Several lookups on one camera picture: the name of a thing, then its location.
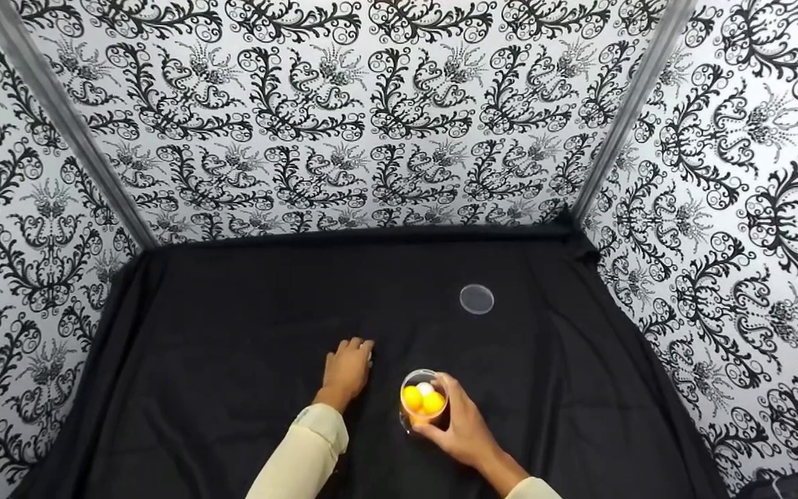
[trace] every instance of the wrist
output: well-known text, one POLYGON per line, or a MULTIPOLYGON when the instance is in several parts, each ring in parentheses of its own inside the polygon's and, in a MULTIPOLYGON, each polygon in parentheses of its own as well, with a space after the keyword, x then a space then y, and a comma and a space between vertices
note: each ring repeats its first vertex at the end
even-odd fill
POLYGON ((352 397, 349 396, 346 391, 342 389, 336 389, 330 386, 323 386, 319 389, 316 393, 316 398, 313 399, 314 404, 326 404, 329 407, 333 408, 334 410, 338 411, 339 413, 343 414, 346 410, 346 406, 349 405, 349 401, 352 400, 352 397))
POLYGON ((512 455, 495 446, 482 455, 475 465, 476 471, 490 483, 500 497, 506 497, 522 480, 531 475, 513 459, 512 455))

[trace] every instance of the wall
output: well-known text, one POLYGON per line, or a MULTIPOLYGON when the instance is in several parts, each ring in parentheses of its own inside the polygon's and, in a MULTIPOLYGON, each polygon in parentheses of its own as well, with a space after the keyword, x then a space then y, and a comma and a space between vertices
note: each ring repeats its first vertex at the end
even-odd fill
POLYGON ((0 497, 56 436, 134 250, 0 50, 0 497))
POLYGON ((726 482, 798 471, 798 1, 701 1, 585 219, 726 482))
POLYGON ((161 243, 536 224, 665 0, 15 0, 161 243))

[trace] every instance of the hand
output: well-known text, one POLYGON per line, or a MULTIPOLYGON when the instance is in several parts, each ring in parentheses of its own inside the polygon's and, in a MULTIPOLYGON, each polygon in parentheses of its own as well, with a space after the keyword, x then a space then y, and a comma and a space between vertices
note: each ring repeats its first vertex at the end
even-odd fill
POLYGON ((437 373, 436 382, 449 396, 452 423, 444 432, 431 424, 418 424, 414 426, 415 432, 432 440, 456 461, 475 468, 494 487, 498 496, 506 497, 531 475, 497 445, 479 408, 457 379, 446 373, 437 373))
POLYGON ((437 373, 436 382, 446 391, 452 423, 444 432, 431 424, 418 424, 414 430, 432 440, 456 461, 478 468, 482 462, 496 455, 500 447, 488 430, 476 403, 463 391, 457 379, 446 373, 437 373))
POLYGON ((336 351, 326 356, 326 372, 322 376, 322 388, 313 403, 330 405, 339 413, 357 397, 368 382, 371 367, 371 350, 374 341, 361 338, 343 340, 336 351))

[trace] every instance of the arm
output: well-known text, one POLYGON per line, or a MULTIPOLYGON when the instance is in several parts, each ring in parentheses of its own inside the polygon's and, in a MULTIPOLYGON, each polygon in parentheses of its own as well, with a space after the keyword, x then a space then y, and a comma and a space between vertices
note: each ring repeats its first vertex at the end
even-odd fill
POLYGON ((562 499, 547 482, 529 475, 504 451, 482 461, 476 470, 505 499, 562 499))
POLYGON ((248 490, 246 499, 313 499, 346 452, 341 396, 319 391, 285 434, 248 490))
POLYGON ((343 412, 368 381, 372 341, 344 340, 326 356, 322 388, 263 465, 246 499, 314 499, 346 452, 343 412))
POLYGON ((415 432, 432 440, 458 462, 475 468, 504 499, 561 499, 547 482, 532 477, 501 450, 479 408, 457 379, 446 373, 439 373, 436 378, 447 392, 452 422, 447 430, 418 424, 415 432))

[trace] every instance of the left hand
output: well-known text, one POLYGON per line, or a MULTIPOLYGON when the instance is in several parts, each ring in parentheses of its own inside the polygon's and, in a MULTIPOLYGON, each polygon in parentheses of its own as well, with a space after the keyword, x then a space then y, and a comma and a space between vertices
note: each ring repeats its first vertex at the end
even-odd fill
POLYGON ((371 351, 374 341, 361 338, 343 340, 336 351, 326 356, 326 372, 322 376, 322 388, 313 403, 331 405, 343 413, 346 406, 357 397, 365 383, 371 367, 371 351))

